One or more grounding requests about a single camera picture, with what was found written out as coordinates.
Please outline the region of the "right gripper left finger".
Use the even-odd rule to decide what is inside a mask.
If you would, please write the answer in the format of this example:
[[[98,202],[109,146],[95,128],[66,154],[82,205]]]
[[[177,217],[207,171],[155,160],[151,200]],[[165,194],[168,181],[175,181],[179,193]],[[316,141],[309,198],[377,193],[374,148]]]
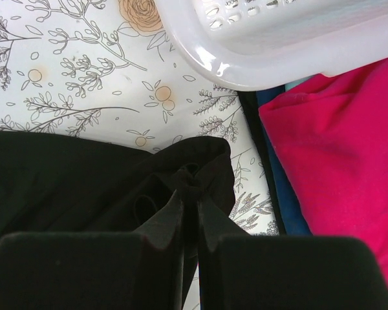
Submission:
[[[18,232],[0,239],[0,309],[180,309],[184,204],[133,232]]]

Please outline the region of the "black t shirt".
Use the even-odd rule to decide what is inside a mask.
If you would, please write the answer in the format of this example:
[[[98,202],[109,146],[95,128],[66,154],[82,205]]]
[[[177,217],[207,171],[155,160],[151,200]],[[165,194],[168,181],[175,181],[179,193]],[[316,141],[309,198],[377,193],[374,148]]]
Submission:
[[[12,233],[131,233],[174,193],[184,204],[182,299],[197,264],[198,204],[229,215],[230,146],[184,139],[155,154],[53,134],[0,132],[0,239]]]

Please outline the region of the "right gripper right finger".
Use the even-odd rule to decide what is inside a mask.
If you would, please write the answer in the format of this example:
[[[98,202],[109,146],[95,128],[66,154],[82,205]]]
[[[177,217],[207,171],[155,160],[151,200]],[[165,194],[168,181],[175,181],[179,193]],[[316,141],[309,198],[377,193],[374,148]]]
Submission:
[[[388,309],[370,249],[336,237],[254,236],[198,204],[203,309]]]

